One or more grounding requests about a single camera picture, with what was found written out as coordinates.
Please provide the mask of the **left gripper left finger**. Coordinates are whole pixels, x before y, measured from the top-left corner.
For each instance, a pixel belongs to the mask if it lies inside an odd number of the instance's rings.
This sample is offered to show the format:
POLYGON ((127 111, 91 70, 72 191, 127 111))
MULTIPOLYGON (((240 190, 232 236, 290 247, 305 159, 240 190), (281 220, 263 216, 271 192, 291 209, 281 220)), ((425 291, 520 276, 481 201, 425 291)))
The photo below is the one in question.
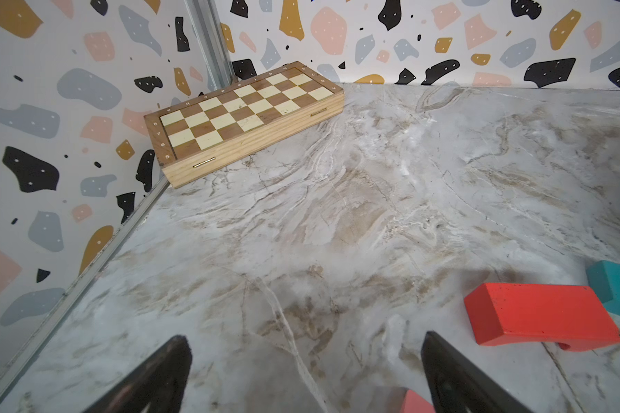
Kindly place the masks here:
POLYGON ((187 338, 176 335, 86 411, 179 412, 191 364, 187 338))

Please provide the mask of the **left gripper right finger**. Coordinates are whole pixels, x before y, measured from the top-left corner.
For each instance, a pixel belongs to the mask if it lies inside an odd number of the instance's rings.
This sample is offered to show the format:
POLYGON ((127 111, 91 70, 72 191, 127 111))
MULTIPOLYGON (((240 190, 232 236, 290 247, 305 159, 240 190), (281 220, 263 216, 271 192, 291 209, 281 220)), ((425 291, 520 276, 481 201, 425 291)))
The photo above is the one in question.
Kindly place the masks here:
POLYGON ((437 412, 530 413, 435 331, 425 334, 421 360, 437 412))

